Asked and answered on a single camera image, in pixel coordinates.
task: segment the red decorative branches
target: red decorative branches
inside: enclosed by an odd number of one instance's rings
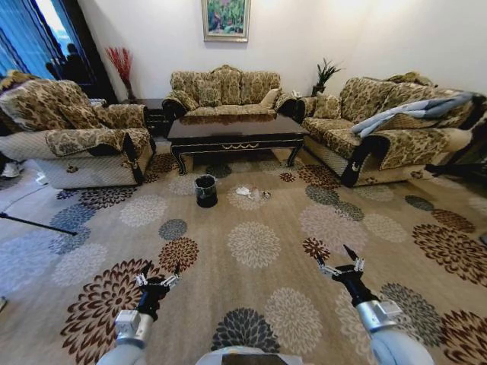
[[[132,67],[132,54],[127,48],[108,47],[105,49],[108,58],[119,72],[120,78],[126,84],[130,79],[130,68]]]

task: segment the gray blanket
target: gray blanket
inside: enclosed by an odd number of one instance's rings
[[[396,106],[354,125],[351,130],[355,134],[360,133],[361,138],[366,137],[397,113],[407,114],[420,119],[439,118],[453,108],[470,101],[472,96],[471,93],[461,93],[454,97],[415,101],[414,103]]]

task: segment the potted plant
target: potted plant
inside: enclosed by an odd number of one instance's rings
[[[315,97],[318,93],[325,91],[325,83],[335,74],[336,72],[340,71],[341,68],[337,68],[336,65],[333,65],[330,62],[328,62],[324,57],[323,57],[323,67],[318,66],[318,82],[315,86],[313,86],[313,93],[311,94],[312,97]]]
[[[122,79],[125,88],[127,89],[127,99],[131,103],[134,103],[137,98],[132,91],[132,85],[130,84],[130,69],[132,68],[132,54],[126,48],[106,48],[108,58],[115,66]]]

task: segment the sofa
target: sofa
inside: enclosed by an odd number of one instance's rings
[[[339,97],[304,97],[296,102],[295,120],[306,128],[304,146],[346,186],[425,178],[426,164],[447,160],[469,144],[470,128],[485,112],[485,97],[452,109],[440,119],[396,114],[381,130],[360,138],[350,128],[385,110],[418,100],[449,97],[458,90],[372,78],[347,80]]]
[[[223,65],[210,72],[175,71],[171,74],[172,91],[162,101],[166,120],[181,117],[275,116],[277,112],[292,116],[296,98],[279,91],[271,107],[262,106],[267,93],[279,89],[281,78],[276,72],[241,71]]]
[[[139,185],[155,152],[144,106],[91,103],[72,81],[11,72],[0,110],[0,153],[33,159],[57,189]]]

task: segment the curtain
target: curtain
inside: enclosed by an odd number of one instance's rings
[[[96,78],[93,73],[93,68],[91,67],[90,60],[87,57],[86,53],[84,52],[83,45],[81,44],[81,41],[79,40],[78,34],[76,33],[75,27],[73,26],[73,23],[71,22],[71,19],[69,18],[69,14],[66,11],[66,7],[64,4],[63,0],[51,0],[56,13],[61,20],[61,23],[63,27],[66,30],[66,33],[69,35],[69,39],[73,42],[75,45],[76,49],[78,50],[78,53],[80,57],[83,60],[85,69],[88,73],[88,77],[90,78],[91,82],[96,82]]]
[[[0,0],[0,73],[10,68],[53,78],[47,62],[62,58],[34,0]]]

